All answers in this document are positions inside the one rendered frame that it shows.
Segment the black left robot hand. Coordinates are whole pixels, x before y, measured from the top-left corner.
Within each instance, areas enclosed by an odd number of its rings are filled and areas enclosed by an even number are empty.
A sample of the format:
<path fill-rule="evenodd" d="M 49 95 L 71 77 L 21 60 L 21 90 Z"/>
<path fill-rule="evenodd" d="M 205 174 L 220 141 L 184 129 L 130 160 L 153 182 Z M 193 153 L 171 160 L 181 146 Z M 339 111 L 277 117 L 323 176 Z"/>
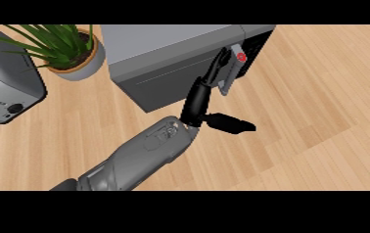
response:
<path fill-rule="evenodd" d="M 187 132 L 192 135 L 196 135 L 204 122 L 207 122 L 207 125 L 211 128 L 232 134 L 257 131 L 257 126 L 251 122 L 220 113 L 207 113 L 211 96 L 211 85 L 217 78 L 218 71 L 229 64 L 230 58 L 232 50 L 223 48 L 214 58 L 205 76 L 199 76 L 196 78 L 190 87 L 184 100 L 180 121 L 187 125 Z"/>

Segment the grey microwave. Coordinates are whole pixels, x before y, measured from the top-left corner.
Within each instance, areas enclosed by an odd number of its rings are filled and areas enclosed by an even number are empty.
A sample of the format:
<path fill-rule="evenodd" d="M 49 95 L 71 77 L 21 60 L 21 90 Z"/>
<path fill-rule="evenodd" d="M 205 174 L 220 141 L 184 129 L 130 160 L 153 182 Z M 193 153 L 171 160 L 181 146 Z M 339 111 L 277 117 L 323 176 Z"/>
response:
<path fill-rule="evenodd" d="M 180 101 L 223 48 L 240 44 L 249 70 L 273 33 L 271 24 L 105 24 L 102 35 L 111 80 L 145 112 Z M 227 76 L 218 72 L 212 86 Z"/>

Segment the grey plant pot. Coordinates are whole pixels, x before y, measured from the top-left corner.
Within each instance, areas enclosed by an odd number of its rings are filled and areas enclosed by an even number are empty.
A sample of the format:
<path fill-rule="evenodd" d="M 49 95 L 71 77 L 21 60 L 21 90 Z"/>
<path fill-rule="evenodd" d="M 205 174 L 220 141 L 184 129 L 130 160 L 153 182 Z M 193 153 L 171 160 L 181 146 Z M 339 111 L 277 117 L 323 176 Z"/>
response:
<path fill-rule="evenodd" d="M 93 36 L 93 51 L 86 61 L 72 69 L 58 70 L 49 68 L 49 70 L 64 79 L 69 81 L 78 81 L 89 78 L 100 69 L 106 58 L 105 46 L 97 38 Z"/>

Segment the green leafy plant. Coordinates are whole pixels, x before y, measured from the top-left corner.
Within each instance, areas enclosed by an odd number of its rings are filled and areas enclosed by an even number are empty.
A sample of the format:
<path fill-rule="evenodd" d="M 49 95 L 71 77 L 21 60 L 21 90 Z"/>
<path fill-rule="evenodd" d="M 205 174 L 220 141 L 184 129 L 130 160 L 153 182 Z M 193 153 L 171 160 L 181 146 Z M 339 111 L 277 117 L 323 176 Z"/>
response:
<path fill-rule="evenodd" d="M 24 30 L 9 24 L 6 27 L 16 31 L 33 45 L 6 37 L 0 37 L 0 41 L 21 48 L 13 54 L 43 59 L 43 68 L 68 72 L 93 60 L 99 41 L 92 26 L 87 31 L 75 24 L 22 24 Z"/>

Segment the dark grey toaster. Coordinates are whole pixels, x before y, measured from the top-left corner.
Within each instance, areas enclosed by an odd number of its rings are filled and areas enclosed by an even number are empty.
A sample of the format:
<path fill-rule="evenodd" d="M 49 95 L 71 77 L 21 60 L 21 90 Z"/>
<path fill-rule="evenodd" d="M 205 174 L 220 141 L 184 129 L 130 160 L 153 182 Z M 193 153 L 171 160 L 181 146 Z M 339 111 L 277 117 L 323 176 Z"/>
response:
<path fill-rule="evenodd" d="M 46 98 L 46 86 L 25 49 L 2 41 L 0 31 L 0 124 L 9 123 Z"/>

